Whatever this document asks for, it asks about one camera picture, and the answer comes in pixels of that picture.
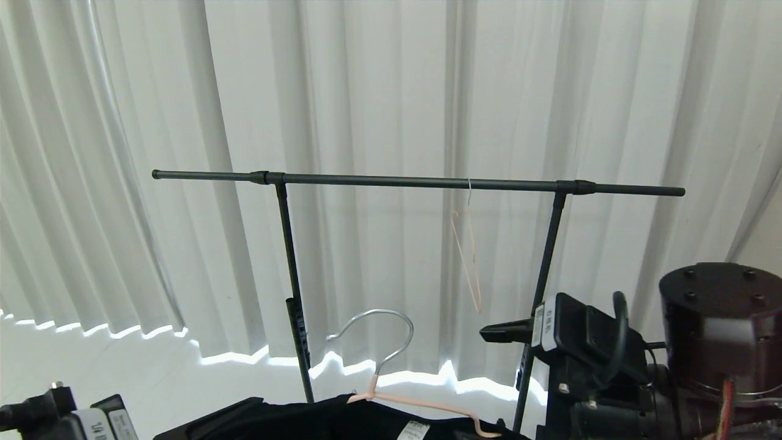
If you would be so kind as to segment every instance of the curtain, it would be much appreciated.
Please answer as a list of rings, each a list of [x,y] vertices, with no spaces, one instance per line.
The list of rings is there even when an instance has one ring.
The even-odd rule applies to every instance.
[[[684,186],[570,197],[547,295],[662,338],[656,283],[734,257],[782,164],[776,2],[14,2],[0,16],[2,307],[204,356],[294,350],[274,189],[154,168]],[[475,312],[451,229],[472,245]],[[314,362],[511,384],[552,195],[289,186]]]

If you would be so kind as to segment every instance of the black clothes rack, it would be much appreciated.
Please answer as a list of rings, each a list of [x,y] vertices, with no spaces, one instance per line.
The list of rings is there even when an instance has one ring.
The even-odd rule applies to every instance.
[[[608,194],[635,194],[647,196],[671,196],[681,197],[684,188],[669,186],[636,186],[636,185],[605,185],[587,180],[494,180],[494,179],[453,179],[432,177],[398,177],[398,176],[370,176],[370,175],[318,175],[318,174],[288,174],[277,171],[256,171],[250,173],[234,172],[203,172],[203,171],[152,171],[154,179],[192,179],[192,180],[227,180],[233,182],[252,182],[260,185],[274,185],[277,190],[277,199],[282,220],[282,234],[285,237],[285,253],[288,259],[288,270],[291,278],[292,298],[285,300],[288,307],[288,317],[291,324],[291,333],[296,345],[296,357],[299,360],[299,371],[304,386],[304,394],[307,401],[314,402],[312,395],[312,383],[310,382],[310,352],[307,348],[307,326],[304,322],[304,314],[301,301],[301,289],[299,286],[299,272],[296,268],[296,252],[293,248],[293,233],[291,229],[290,211],[288,208],[287,184],[305,185],[347,185],[347,186],[395,186],[407,188],[441,188],[441,189],[498,189],[505,191],[542,191],[554,193],[554,209],[551,212],[546,243],[543,248],[543,258],[540,262],[537,285],[532,315],[535,308],[543,300],[546,290],[548,272],[551,268],[551,257],[554,254],[554,244],[557,241],[557,232],[565,209],[567,196],[581,196],[584,194],[608,193]],[[520,432],[522,416],[526,405],[529,379],[532,373],[533,357],[529,354],[529,346],[525,345],[522,354],[521,369],[517,377],[518,403],[516,404],[513,431]]]

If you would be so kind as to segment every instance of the floor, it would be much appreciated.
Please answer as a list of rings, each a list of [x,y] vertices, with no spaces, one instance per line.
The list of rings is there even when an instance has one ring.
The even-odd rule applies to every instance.
[[[80,407],[119,393],[143,440],[249,396],[273,403],[304,401],[299,371],[292,365],[295,359],[269,359],[262,352],[235,360],[227,357],[201,359],[194,341],[170,331],[150,339],[138,331],[113,339],[105,329],[86,337],[81,328],[41,329],[33,323],[0,319],[0,403],[39,395],[57,380],[72,388]],[[370,366],[343,368],[335,360],[313,372],[316,369],[316,400],[361,392],[372,373]],[[540,383],[545,383],[546,374],[545,366],[533,371]],[[428,384],[394,383],[409,379]],[[508,425],[513,421],[516,402],[509,400],[514,393],[507,387],[498,391],[480,380],[456,383],[447,371],[439,376],[389,375],[381,378],[380,385],[389,394],[470,409],[487,421],[499,417]],[[491,393],[469,391],[475,388]],[[545,412],[540,404],[545,392],[537,381],[531,388],[522,425],[522,433],[530,438]],[[429,418],[453,417],[433,409],[400,408]],[[0,440],[16,438],[16,433],[0,434]]]

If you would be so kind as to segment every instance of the black shirt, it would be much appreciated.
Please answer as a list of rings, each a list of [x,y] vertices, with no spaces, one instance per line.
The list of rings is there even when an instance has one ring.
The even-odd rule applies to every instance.
[[[204,440],[476,440],[468,417],[428,420],[361,400],[347,403],[340,395],[316,403],[263,403],[251,413],[207,435]],[[481,422],[485,432],[501,433],[503,440],[529,440],[504,427]]]

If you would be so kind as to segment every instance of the hanger hook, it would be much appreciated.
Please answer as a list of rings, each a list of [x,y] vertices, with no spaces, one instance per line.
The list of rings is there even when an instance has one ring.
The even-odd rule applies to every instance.
[[[381,362],[378,362],[377,366],[375,367],[375,375],[380,375],[380,369],[383,368],[383,366],[391,359],[394,359],[397,355],[399,355],[401,352],[407,350],[407,346],[410,345],[410,341],[413,340],[413,333],[415,332],[415,329],[413,327],[413,322],[410,321],[410,318],[407,317],[407,315],[404,315],[401,312],[397,312],[396,310],[390,310],[388,308],[373,308],[372,310],[367,310],[366,312],[359,313],[358,315],[355,315],[353,318],[350,318],[350,321],[343,326],[342,329],[339,330],[336,334],[330,334],[328,337],[326,337],[326,341],[333,341],[336,338],[342,336],[345,333],[345,330],[348,329],[348,327],[352,326],[353,323],[358,321],[361,318],[364,318],[365,316],[374,315],[376,313],[385,313],[389,315],[398,316],[401,319],[404,320],[404,322],[407,324],[407,339],[405,340],[404,344],[402,344],[401,347],[399,347],[395,352],[391,353],[390,355],[387,355],[385,359],[383,359]]]

